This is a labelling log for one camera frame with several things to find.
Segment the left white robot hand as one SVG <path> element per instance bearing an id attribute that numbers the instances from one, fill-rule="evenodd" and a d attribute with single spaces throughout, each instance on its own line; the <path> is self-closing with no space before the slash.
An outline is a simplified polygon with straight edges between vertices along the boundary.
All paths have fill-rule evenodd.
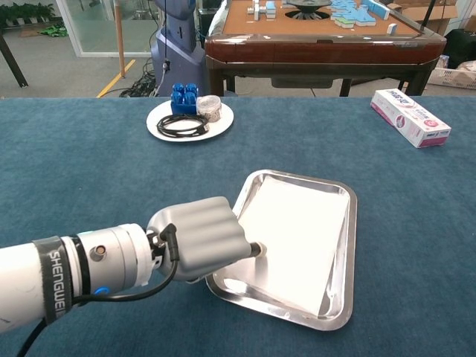
<path id="1" fill-rule="evenodd" d="M 194 282 L 248 258 L 261 258 L 267 248 L 249 242 L 244 228 L 223 196 L 163 208 L 150 219 L 147 230 L 164 239 L 176 228 L 179 262 L 174 279 Z"/>

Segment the stainless steel tray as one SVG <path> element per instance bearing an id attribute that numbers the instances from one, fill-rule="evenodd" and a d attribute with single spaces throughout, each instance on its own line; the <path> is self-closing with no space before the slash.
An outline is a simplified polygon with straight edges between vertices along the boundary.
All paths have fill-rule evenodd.
<path id="1" fill-rule="evenodd" d="M 352 188 L 339 181 L 299 176 L 276 170 L 258 170 L 245 180 L 235 201 L 234 213 L 238 219 L 267 177 L 325 193 L 346 194 L 349 197 L 321 308 L 317 313 L 306 312 L 290 303 L 277 300 L 236 278 L 234 274 L 237 269 L 234 266 L 238 262 L 213 273 L 207 278 L 207 285 L 217 297 L 263 314 L 320 331 L 340 329 L 349 321 L 353 313 L 357 195 Z"/>

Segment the white round plate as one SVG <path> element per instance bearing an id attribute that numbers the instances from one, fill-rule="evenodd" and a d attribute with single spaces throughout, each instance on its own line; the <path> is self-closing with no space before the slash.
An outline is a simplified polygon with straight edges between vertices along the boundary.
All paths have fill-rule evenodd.
<path id="1" fill-rule="evenodd" d="M 234 113 L 232 109 L 222 104 L 220 119 L 217 122 L 208 124 L 208 131 L 200 136 L 191 138 L 171 138 L 160 133 L 157 129 L 157 124 L 163 117 L 172 114 L 170 105 L 171 100 L 166 100 L 163 103 L 158 104 L 147 116 L 146 126 L 151 135 L 154 137 L 169 142 L 191 142 L 191 141 L 203 141 L 209 138 L 213 138 L 217 135 L 221 135 L 228 130 L 234 122 Z"/>

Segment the clear jar of small parts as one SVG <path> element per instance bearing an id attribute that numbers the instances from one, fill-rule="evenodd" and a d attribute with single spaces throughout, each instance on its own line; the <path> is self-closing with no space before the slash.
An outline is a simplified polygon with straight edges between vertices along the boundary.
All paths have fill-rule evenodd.
<path id="1" fill-rule="evenodd" d="M 205 95 L 196 100 L 196 112 L 210 123 L 217 122 L 221 117 L 222 101 L 216 95 Z"/>

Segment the blue felt table cover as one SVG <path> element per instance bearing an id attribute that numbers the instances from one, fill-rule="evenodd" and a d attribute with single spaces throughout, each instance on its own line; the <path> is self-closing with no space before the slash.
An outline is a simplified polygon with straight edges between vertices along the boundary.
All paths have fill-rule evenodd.
<path id="1" fill-rule="evenodd" d="M 367 98 L 228 97 L 209 141 L 149 134 L 137 99 L 0 100 L 0 247 L 123 223 L 280 170 L 358 198 L 350 321 L 319 332 L 172 283 L 92 303 L 46 328 L 28 357 L 476 357 L 476 97 L 421 97 L 451 127 L 416 149 Z"/>

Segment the wooden pole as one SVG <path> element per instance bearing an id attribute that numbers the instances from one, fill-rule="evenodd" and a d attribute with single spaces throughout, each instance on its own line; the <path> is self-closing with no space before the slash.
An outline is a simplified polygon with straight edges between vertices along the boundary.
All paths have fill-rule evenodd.
<path id="1" fill-rule="evenodd" d="M 115 16 L 115 32 L 116 32 L 116 39 L 117 39 L 117 47 L 118 47 L 118 59 L 120 64 L 120 77 L 124 78 L 126 76 L 126 69 L 125 69 L 125 59 L 124 59 L 124 52 L 123 52 L 123 31 L 122 31 L 122 23 L 121 23 L 121 11 L 120 11 L 120 3 L 119 0 L 113 0 L 114 6 L 114 16 Z"/>

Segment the brown mahjong table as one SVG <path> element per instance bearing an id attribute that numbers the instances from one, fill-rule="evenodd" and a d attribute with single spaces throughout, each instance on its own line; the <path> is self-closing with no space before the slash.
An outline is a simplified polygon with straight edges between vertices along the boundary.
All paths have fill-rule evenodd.
<path id="1" fill-rule="evenodd" d="M 251 0 L 223 0 L 205 40 L 210 91 L 221 96 L 227 77 L 271 78 L 309 87 L 319 80 L 385 77 L 408 84 L 408 95 L 421 95 L 446 46 L 446 38 L 394 10 L 376 26 L 346 29 L 331 19 L 290 19 L 277 6 L 275 19 L 255 21 Z M 390 23 L 396 33 L 387 35 Z"/>

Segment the small stack of mahjong tiles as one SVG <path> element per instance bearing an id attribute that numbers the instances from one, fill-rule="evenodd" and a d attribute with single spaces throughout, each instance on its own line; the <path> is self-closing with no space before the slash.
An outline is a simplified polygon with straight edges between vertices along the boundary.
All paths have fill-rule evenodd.
<path id="1" fill-rule="evenodd" d="M 246 12 L 248 15 L 253 15 L 255 21 L 259 20 L 261 16 L 267 19 L 275 19 L 277 7 L 275 1 L 272 0 L 266 0 L 263 4 L 260 3 L 260 0 L 251 0 L 251 4 L 247 6 Z"/>

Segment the white pink toothpaste box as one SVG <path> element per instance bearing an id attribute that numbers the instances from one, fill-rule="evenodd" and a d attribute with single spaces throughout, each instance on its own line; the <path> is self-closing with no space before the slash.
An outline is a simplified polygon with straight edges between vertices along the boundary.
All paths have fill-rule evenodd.
<path id="1" fill-rule="evenodd" d="M 443 145 L 451 127 L 398 89 L 375 91 L 371 108 L 414 147 Z"/>

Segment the black mahjong table centre disc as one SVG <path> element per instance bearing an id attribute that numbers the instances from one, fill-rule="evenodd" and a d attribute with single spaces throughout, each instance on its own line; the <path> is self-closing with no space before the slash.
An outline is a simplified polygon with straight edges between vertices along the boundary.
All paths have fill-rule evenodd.
<path id="1" fill-rule="evenodd" d="M 330 6 L 331 0 L 288 0 L 291 6 L 296 10 L 289 11 L 285 15 L 290 19 L 315 20 L 328 19 L 330 15 L 319 11 L 321 7 Z"/>

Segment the black table leg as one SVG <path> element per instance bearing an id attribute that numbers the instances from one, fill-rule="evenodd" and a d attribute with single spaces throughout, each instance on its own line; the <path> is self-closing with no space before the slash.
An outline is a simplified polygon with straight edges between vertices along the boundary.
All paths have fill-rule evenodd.
<path id="1" fill-rule="evenodd" d="M 2 56 L 4 57 L 5 61 L 7 62 L 8 67 L 10 68 L 13 76 L 15 77 L 19 87 L 20 88 L 28 87 L 28 82 L 24 74 L 22 73 L 22 70 L 19 67 L 1 31 L 0 31 L 0 52 Z"/>

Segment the row of green plants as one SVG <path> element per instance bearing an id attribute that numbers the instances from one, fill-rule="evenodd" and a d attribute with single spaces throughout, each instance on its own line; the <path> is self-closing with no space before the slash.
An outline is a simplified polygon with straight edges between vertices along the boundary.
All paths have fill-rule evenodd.
<path id="1" fill-rule="evenodd" d="M 0 4 L 0 28 L 50 22 L 55 18 L 53 4 Z"/>

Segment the white plastic basket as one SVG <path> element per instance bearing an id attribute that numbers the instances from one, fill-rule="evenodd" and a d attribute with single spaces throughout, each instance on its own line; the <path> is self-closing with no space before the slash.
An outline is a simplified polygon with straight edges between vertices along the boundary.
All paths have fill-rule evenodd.
<path id="1" fill-rule="evenodd" d="M 437 86 L 476 90 L 476 72 L 435 68 L 428 79 L 428 83 Z"/>

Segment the black tripod stand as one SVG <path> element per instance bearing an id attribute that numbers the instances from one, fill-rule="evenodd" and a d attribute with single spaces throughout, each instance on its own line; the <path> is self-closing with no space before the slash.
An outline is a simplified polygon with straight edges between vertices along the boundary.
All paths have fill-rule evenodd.
<path id="1" fill-rule="evenodd" d="M 436 2 L 437 2 L 437 0 L 430 0 L 430 3 L 429 3 L 429 5 L 428 5 L 428 7 L 427 7 L 427 10 L 426 10 L 426 12 L 425 12 L 425 16 L 424 16 L 424 18 L 423 18 L 423 20 L 422 20 L 422 22 L 421 22 L 421 28 L 422 28 L 422 29 L 427 26 L 428 21 L 429 21 L 429 19 L 430 19 L 430 17 L 431 17 L 431 13 L 432 13 L 432 11 L 433 11 L 433 9 L 434 9 L 434 5 L 435 5 Z"/>

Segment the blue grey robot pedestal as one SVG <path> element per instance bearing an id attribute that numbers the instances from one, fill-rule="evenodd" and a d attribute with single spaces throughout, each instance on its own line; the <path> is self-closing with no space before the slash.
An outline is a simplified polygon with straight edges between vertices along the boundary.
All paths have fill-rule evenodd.
<path id="1" fill-rule="evenodd" d="M 176 83 L 194 83 L 209 92 L 205 50 L 197 42 L 196 0 L 153 0 L 164 12 L 164 24 L 151 45 L 157 97 L 168 97 Z"/>

